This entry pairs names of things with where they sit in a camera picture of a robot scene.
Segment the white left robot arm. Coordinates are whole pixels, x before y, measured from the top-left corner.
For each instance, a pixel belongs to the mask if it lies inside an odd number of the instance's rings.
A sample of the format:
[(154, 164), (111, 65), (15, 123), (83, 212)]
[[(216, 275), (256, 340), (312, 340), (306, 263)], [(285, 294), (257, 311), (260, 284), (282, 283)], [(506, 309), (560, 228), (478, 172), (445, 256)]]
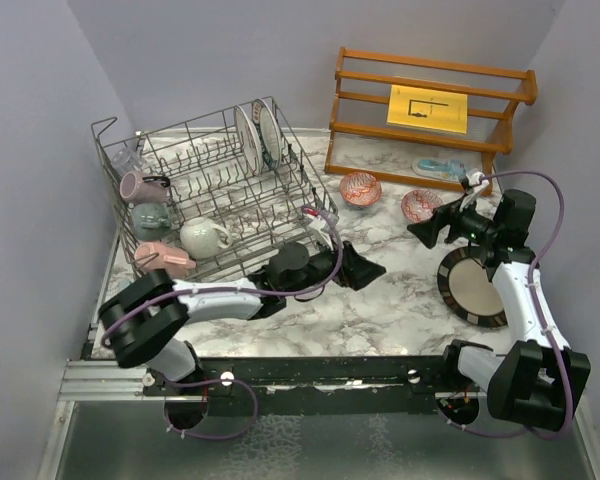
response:
[(359, 291), (385, 272), (348, 241), (316, 254), (300, 243), (287, 243), (258, 270), (225, 283), (176, 280), (158, 269), (99, 307), (102, 343), (120, 368), (145, 364), (175, 392), (190, 394), (200, 385), (203, 367), (194, 348), (175, 337), (185, 325), (268, 318), (283, 310), (288, 299), (307, 301), (329, 282)]

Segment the white speckled mug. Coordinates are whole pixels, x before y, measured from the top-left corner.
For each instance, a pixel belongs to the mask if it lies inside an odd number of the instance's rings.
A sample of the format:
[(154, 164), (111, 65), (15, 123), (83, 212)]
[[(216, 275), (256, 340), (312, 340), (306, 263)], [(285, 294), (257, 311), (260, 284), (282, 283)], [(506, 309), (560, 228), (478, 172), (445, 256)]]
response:
[(231, 233), (206, 217), (187, 220), (179, 236), (184, 250), (196, 261), (214, 257), (233, 245)]

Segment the white plate red characters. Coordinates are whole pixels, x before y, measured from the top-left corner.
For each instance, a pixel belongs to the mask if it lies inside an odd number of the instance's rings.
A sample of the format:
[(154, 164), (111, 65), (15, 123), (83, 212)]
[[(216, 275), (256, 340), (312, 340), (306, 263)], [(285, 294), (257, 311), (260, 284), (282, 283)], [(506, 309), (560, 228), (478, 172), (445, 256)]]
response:
[(263, 166), (263, 159), (262, 148), (256, 127), (240, 105), (236, 105), (234, 107), (234, 120), (236, 131), (246, 160), (247, 169), (254, 175), (260, 175)]

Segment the clear octagonal glass tumbler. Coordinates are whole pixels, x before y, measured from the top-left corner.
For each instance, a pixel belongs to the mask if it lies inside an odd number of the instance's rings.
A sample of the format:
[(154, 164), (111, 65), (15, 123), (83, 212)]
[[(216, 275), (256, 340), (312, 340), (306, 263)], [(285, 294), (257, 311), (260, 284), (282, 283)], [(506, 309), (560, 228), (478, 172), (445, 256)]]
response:
[(111, 166), (120, 176), (130, 171), (143, 171), (147, 165), (144, 157), (128, 147), (122, 148), (111, 158)]

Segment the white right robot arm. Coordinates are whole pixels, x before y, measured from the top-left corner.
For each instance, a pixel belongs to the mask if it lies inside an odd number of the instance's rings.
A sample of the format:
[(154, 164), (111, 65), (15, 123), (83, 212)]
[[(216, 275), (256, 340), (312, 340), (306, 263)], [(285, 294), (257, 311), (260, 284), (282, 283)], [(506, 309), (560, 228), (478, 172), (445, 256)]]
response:
[(479, 386), (487, 394), (489, 414), (498, 420), (562, 432), (573, 420), (591, 363), (571, 349), (544, 298), (538, 258), (525, 244), (535, 207), (534, 196), (509, 189), (487, 218), (463, 196), (408, 230), (428, 249), (443, 228), (449, 230), (448, 242), (468, 241), (498, 293), (513, 338), (504, 356), (486, 346), (452, 342), (439, 367), (441, 383), (452, 391)]

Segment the green rimmed white plate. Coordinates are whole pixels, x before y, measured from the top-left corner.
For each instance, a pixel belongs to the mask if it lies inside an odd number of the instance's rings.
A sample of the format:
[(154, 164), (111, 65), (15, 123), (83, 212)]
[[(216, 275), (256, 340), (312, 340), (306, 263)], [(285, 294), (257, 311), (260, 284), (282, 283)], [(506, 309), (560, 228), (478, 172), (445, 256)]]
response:
[(259, 128), (259, 135), (265, 152), (263, 159), (270, 170), (276, 170), (282, 159), (283, 139), (275, 116), (263, 99), (252, 103), (252, 120)]

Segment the dark rimmed beige plate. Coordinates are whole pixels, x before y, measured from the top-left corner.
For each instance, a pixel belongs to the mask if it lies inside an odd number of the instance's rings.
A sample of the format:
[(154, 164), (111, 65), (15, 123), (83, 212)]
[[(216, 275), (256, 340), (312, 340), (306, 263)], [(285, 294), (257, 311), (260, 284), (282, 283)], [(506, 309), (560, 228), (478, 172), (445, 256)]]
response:
[(437, 287), (447, 307), (461, 320), (481, 328), (507, 325), (504, 307), (475, 248), (463, 246), (449, 252), (438, 266)]

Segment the grey-green ceramic mug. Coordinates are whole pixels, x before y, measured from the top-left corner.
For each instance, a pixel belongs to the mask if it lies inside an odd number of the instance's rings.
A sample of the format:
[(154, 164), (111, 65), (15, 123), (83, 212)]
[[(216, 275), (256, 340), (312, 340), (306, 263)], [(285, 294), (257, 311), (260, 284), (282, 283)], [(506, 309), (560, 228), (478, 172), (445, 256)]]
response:
[(158, 241), (172, 232), (172, 222), (163, 203), (142, 203), (131, 210), (133, 231), (139, 241)]

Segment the pink mug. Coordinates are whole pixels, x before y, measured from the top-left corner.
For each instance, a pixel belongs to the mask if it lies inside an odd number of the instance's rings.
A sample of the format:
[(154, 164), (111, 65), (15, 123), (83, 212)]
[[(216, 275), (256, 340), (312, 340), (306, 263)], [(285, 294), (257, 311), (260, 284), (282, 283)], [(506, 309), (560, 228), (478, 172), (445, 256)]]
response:
[(164, 269), (175, 279), (186, 278), (196, 268), (196, 262), (185, 250), (162, 242), (141, 242), (134, 252), (132, 264), (144, 273)]

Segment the purple glass mug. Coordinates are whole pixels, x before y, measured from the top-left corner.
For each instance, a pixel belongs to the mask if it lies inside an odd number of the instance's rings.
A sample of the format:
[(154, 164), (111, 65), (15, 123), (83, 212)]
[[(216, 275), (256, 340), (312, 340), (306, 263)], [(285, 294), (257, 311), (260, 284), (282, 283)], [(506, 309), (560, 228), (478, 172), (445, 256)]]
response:
[(134, 205), (143, 203), (166, 203), (171, 180), (162, 175), (152, 175), (133, 170), (126, 173), (119, 185), (120, 197)]

